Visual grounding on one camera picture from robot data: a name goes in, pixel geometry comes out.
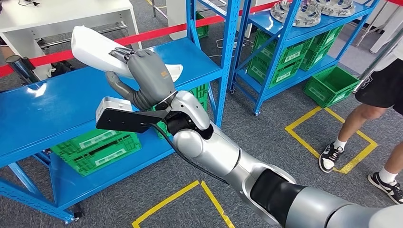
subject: blue metal shelf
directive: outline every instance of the blue metal shelf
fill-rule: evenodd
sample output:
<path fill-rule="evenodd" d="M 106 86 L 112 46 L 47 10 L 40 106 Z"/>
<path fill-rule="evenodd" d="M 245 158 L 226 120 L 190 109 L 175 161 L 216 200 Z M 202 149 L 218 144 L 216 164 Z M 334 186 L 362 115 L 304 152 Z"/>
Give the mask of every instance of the blue metal shelf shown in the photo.
<path fill-rule="evenodd" d="M 262 106 L 263 102 L 270 97 L 290 88 L 298 84 L 299 82 L 309 78 L 314 73 L 317 73 L 327 67 L 337 64 L 340 60 L 342 55 L 345 53 L 347 48 L 353 42 L 356 35 L 360 32 L 361 27 L 364 25 L 365 21 L 367 20 L 369 14 L 375 8 L 379 0 L 372 0 L 371 6 L 367 6 L 366 4 L 370 2 L 366 2 L 365 4 L 360 4 L 355 2 L 355 14 L 350 17 L 345 18 L 338 18 L 338 17 L 331 17 L 326 15 L 321 15 L 321 21 L 319 24 L 308 27 L 308 28 L 301 28 L 301 27 L 293 27 L 292 22 L 294 21 L 294 17 L 297 14 L 297 10 L 299 5 L 301 4 L 302 0 L 294 0 L 290 4 L 289 12 L 287 18 L 284 23 L 281 23 L 275 20 L 271 15 L 270 11 L 260 12 L 254 15 L 249 15 L 250 3 L 251 0 L 245 1 L 243 6 L 243 14 L 240 22 L 240 29 L 238 33 L 238 42 L 237 47 L 235 49 L 235 57 L 234 61 L 232 62 L 232 68 L 230 73 L 230 85 L 229 90 L 234 92 L 235 86 L 240 89 L 245 95 L 255 103 L 255 107 L 253 108 L 253 112 L 255 115 L 259 115 L 260 107 Z M 279 58 L 283 51 L 296 43 L 301 41 L 307 40 L 312 38 L 316 35 L 322 34 L 326 31 L 344 25 L 354 19 L 358 19 L 361 17 L 361 21 L 356 26 L 354 32 L 345 43 L 344 47 L 340 50 L 338 56 L 336 58 L 331 58 L 326 56 L 322 61 L 320 61 L 316 66 L 310 69 L 308 72 L 298 70 L 296 75 L 284 80 L 280 84 L 268 88 L 268 85 L 273 77 L 275 72 L 275 68 L 278 64 Z M 265 44 L 261 45 L 260 48 L 255 50 L 246 60 L 240 63 L 240 56 L 242 53 L 242 43 L 245 36 L 245 29 L 248 24 L 252 23 L 259 29 L 263 30 L 267 34 L 271 36 L 271 39 L 267 40 Z M 267 72 L 266 77 L 262 85 L 250 77 L 246 70 L 243 69 L 247 63 L 256 56 L 269 42 L 273 39 L 278 40 L 276 48 L 273 53 L 273 59 L 271 60 Z M 252 94 L 250 94 L 247 90 L 245 90 L 240 84 L 237 83 L 237 77 L 241 78 L 247 85 L 249 85 L 256 93 L 258 93 L 258 97 L 255 98 Z"/>
<path fill-rule="evenodd" d="M 167 64 L 183 65 L 175 82 L 179 90 L 190 90 L 222 75 L 222 69 L 188 38 L 156 46 L 154 51 Z M 134 80 L 122 80 L 138 88 Z M 0 114 L 0 167 L 94 129 L 95 110 L 105 96 L 119 97 L 104 72 L 91 67 L 1 93 L 0 105 L 7 111 Z"/>
<path fill-rule="evenodd" d="M 307 28 L 292 27 L 287 34 L 286 46 L 299 43 L 301 41 L 307 40 L 311 37 L 314 37 L 331 29 L 337 28 L 341 25 L 344 25 L 350 21 L 353 21 L 359 17 L 362 17 L 363 15 L 370 13 L 371 10 L 372 10 L 371 7 L 355 2 L 355 14 L 350 17 L 337 18 L 322 15 L 320 23 L 313 27 L 307 27 Z M 270 15 L 270 11 L 264 11 L 257 13 L 255 15 L 251 15 L 249 17 L 249 23 L 252 23 L 253 25 L 267 32 L 271 36 L 278 33 L 283 28 L 283 23 L 274 19 Z"/>
<path fill-rule="evenodd" d="M 195 0 L 186 0 L 187 37 L 152 47 L 166 64 L 182 64 L 175 82 L 177 90 L 190 90 L 218 79 L 218 94 L 209 88 L 214 121 L 221 125 L 240 0 L 229 0 L 225 17 L 221 65 L 201 50 L 197 37 Z M 122 78 L 138 89 L 133 79 Z M 173 152 L 154 130 L 138 134 L 142 149 L 96 172 L 82 177 L 56 154 L 42 152 L 95 129 L 95 112 L 105 96 L 119 97 L 104 72 L 86 67 L 62 76 L 0 94 L 0 167 L 8 165 L 26 189 L 0 177 L 0 195 L 21 202 L 69 223 L 74 214 L 67 208 L 151 165 Z M 16 163 L 34 156 L 49 168 L 55 202 L 40 193 Z"/>

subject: red tape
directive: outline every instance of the red tape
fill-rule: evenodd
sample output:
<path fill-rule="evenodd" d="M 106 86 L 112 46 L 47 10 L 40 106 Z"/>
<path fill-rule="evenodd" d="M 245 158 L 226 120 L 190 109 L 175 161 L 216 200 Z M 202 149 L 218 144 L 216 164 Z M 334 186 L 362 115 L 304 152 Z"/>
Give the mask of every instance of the red tape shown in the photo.
<path fill-rule="evenodd" d="M 255 13 L 258 11 L 262 11 L 262 10 L 271 8 L 276 2 L 277 1 L 251 7 L 250 13 Z M 242 12 L 243 12 L 243 10 L 239 11 L 239 16 L 242 15 Z M 212 17 L 197 20 L 196 27 L 211 25 L 211 24 L 215 24 L 218 22 L 222 22 L 222 21 L 224 21 L 224 18 L 222 18 L 221 16 L 212 16 Z M 140 42 L 140 41 L 144 41 L 144 40 L 148 40 L 148 39 L 167 36 L 171 33 L 180 32 L 183 30 L 186 30 L 186 23 L 180 24 L 180 25 L 175 25 L 175 26 L 170 26 L 170 27 L 166 27 L 166 28 L 151 30 L 148 32 L 140 33 L 138 35 L 119 38 L 119 39 L 116 39 L 115 41 L 121 45 L 128 45 L 128 44 L 132 44 L 135 42 Z M 56 62 L 60 62 L 63 60 L 69 60 L 72 58 L 74 58 L 73 53 L 71 52 L 71 50 L 67 50 L 67 51 L 61 51 L 61 52 L 57 52 L 54 54 L 49 54 L 49 55 L 33 58 L 33 59 L 30 59 L 30 61 L 34 66 L 37 67 L 37 66 L 41 66 L 41 65 L 45 65 L 45 64 L 49 64 L 49 63 L 56 63 Z M 12 72 L 14 72 L 14 70 L 9 65 L 0 66 L 0 77 L 9 75 Z"/>

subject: green storage bin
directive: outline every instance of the green storage bin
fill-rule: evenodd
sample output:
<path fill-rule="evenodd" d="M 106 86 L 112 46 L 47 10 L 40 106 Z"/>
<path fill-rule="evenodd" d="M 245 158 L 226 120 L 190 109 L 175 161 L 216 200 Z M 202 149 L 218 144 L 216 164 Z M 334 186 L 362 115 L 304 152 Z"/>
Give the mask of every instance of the green storage bin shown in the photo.
<path fill-rule="evenodd" d="M 324 32 L 318 36 L 315 36 L 311 46 L 309 47 L 309 50 L 319 52 L 322 49 L 327 48 L 328 46 L 332 46 L 342 29 L 343 25 L 330 31 Z"/>
<path fill-rule="evenodd" d="M 300 58 L 297 62 L 293 62 L 289 65 L 277 66 L 269 83 L 269 88 L 272 88 L 284 80 L 294 76 L 297 73 L 301 63 L 302 59 Z M 264 60 L 260 59 L 259 57 L 254 57 L 248 64 L 247 73 L 260 84 L 263 84 L 264 79 L 266 78 L 268 67 L 269 64 Z"/>
<path fill-rule="evenodd" d="M 265 43 L 268 39 L 270 39 L 270 35 L 264 33 L 262 30 L 258 29 L 255 37 L 255 41 L 253 44 L 253 51 L 260 48 L 263 43 Z M 284 52 L 281 54 L 280 59 L 278 61 L 279 67 L 285 67 L 293 62 L 299 61 L 303 58 L 308 51 L 313 38 L 302 41 L 300 43 L 291 45 L 287 47 Z M 266 63 L 271 62 L 273 58 L 273 53 L 277 45 L 277 40 L 273 40 L 270 42 L 260 53 L 256 56 Z"/>
<path fill-rule="evenodd" d="M 347 98 L 359 83 L 359 79 L 338 66 L 333 66 L 313 75 L 304 92 L 319 106 L 326 108 Z"/>
<path fill-rule="evenodd" d="M 196 12 L 196 20 L 203 19 L 203 18 L 205 18 L 205 17 L 202 14 Z M 204 38 L 204 37 L 208 37 L 209 36 L 209 28 L 210 28 L 210 25 L 197 27 L 196 28 L 197 37 L 199 39 Z"/>
<path fill-rule="evenodd" d="M 330 48 L 331 45 L 318 52 L 308 50 L 299 68 L 304 71 L 309 71 L 314 65 L 316 65 L 320 60 L 322 60 L 326 56 Z"/>
<path fill-rule="evenodd" d="M 136 133 L 104 130 L 88 132 L 51 148 L 82 176 L 87 176 L 140 149 L 141 144 Z"/>
<path fill-rule="evenodd" d="M 207 111 L 208 109 L 208 104 L 209 104 L 209 84 L 205 83 L 203 85 L 200 85 L 196 88 L 193 88 L 189 91 L 190 93 L 193 94 L 199 100 L 200 104 L 203 106 L 204 110 Z M 168 136 L 171 136 L 171 134 L 168 132 L 167 126 L 163 121 L 160 121 L 157 123 L 157 126 L 159 126 Z M 158 131 L 155 130 L 155 132 L 158 135 L 158 138 L 164 139 L 163 135 L 159 133 Z"/>

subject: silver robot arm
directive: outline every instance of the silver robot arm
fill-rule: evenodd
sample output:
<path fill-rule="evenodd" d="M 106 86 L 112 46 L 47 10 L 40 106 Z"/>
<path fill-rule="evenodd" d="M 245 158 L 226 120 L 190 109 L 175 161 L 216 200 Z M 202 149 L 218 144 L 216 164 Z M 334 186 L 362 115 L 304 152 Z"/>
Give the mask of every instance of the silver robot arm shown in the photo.
<path fill-rule="evenodd" d="M 173 143 L 167 140 L 182 158 L 191 164 L 191 160 L 198 162 L 210 171 L 204 170 L 207 174 L 231 185 L 270 224 L 279 223 L 285 228 L 402 227 L 403 205 L 361 207 L 297 185 L 284 170 L 249 155 L 210 121 L 191 93 L 175 90 L 165 65 L 154 52 L 117 48 L 110 54 L 127 63 L 140 89 L 133 90 L 115 73 L 107 72 L 111 87 L 126 100 L 104 98 L 96 113 L 97 128 L 143 133 L 164 120 Z M 141 111 L 133 112 L 130 103 Z"/>

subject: sneaker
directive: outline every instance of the sneaker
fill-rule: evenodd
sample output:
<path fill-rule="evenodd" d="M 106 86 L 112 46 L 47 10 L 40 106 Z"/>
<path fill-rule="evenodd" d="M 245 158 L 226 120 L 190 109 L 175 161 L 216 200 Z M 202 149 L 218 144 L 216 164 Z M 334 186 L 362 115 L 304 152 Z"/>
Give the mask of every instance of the sneaker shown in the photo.
<path fill-rule="evenodd" d="M 335 166 L 335 162 L 339 158 L 340 154 L 344 151 L 341 146 L 335 149 L 333 143 L 329 144 L 319 156 L 319 168 L 326 173 L 330 173 L 332 171 L 333 167 Z"/>
<path fill-rule="evenodd" d="M 403 204 L 403 191 L 400 189 L 400 184 L 394 180 L 392 183 L 381 181 L 379 172 L 374 172 L 368 175 L 369 182 L 380 190 L 384 191 L 396 204 Z"/>

